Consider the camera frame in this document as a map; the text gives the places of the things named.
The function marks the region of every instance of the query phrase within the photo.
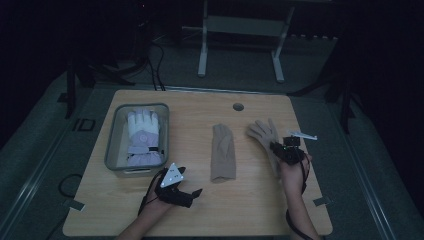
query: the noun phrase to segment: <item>wood grain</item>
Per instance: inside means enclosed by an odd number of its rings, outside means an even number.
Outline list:
[[[75,199],[84,211],[70,210],[63,227],[68,236],[115,236],[135,218],[151,177],[118,178],[106,168],[104,158],[115,109],[128,103],[165,103],[170,109],[168,164],[187,168],[180,190],[203,188],[191,208],[174,207],[149,231],[148,236],[267,236],[287,235],[285,198],[273,176],[265,151],[245,134],[255,120],[272,118],[280,137],[300,130],[290,99],[280,95],[156,92],[116,92],[87,164]],[[241,103],[243,111],[235,111]],[[237,178],[224,183],[210,181],[212,126],[227,125],[233,132]],[[302,140],[302,149],[306,151]],[[313,168],[304,199],[321,235],[332,231]]]

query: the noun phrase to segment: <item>small round hole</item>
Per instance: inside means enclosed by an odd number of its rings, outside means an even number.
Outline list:
[[[237,112],[243,111],[244,106],[241,103],[234,103],[233,104],[233,109],[236,110]]]

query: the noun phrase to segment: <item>table leg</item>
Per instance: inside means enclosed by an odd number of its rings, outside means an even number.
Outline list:
[[[206,75],[206,63],[208,60],[208,45],[207,45],[207,34],[208,34],[208,0],[203,1],[203,29],[202,29],[202,49],[200,52],[199,70],[197,75],[204,77]]]
[[[287,15],[286,21],[284,22],[284,26],[280,34],[280,39],[278,42],[277,49],[271,52],[272,63],[274,64],[275,77],[277,79],[277,82],[279,83],[284,82],[283,70],[281,68],[281,62],[280,62],[280,53],[283,48],[284,41],[286,40],[286,37],[287,37],[287,32],[289,30],[290,22],[293,17],[293,12],[294,12],[294,7],[291,7]]]

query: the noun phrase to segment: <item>white tracker marker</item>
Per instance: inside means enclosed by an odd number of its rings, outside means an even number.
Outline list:
[[[178,167],[175,163],[172,163],[169,166],[168,171],[166,172],[165,177],[163,178],[162,183],[160,184],[161,188],[167,187],[177,182],[181,182],[184,179],[184,176],[178,170]]]

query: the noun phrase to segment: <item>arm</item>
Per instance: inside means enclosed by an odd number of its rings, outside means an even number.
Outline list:
[[[311,156],[306,155],[302,161],[305,172],[309,171],[311,159]],[[312,239],[320,239],[314,225],[312,224],[302,198],[303,175],[300,167],[302,167],[300,164],[289,166],[285,162],[280,162],[281,181],[287,199],[288,211],[290,213],[290,218],[297,229]],[[303,238],[292,231],[291,239],[297,240]]]
[[[141,211],[140,215],[119,234],[116,238],[117,240],[140,240],[173,206],[172,204],[156,199],[156,197],[157,195],[154,191],[149,193],[147,204],[143,208],[143,211]]]

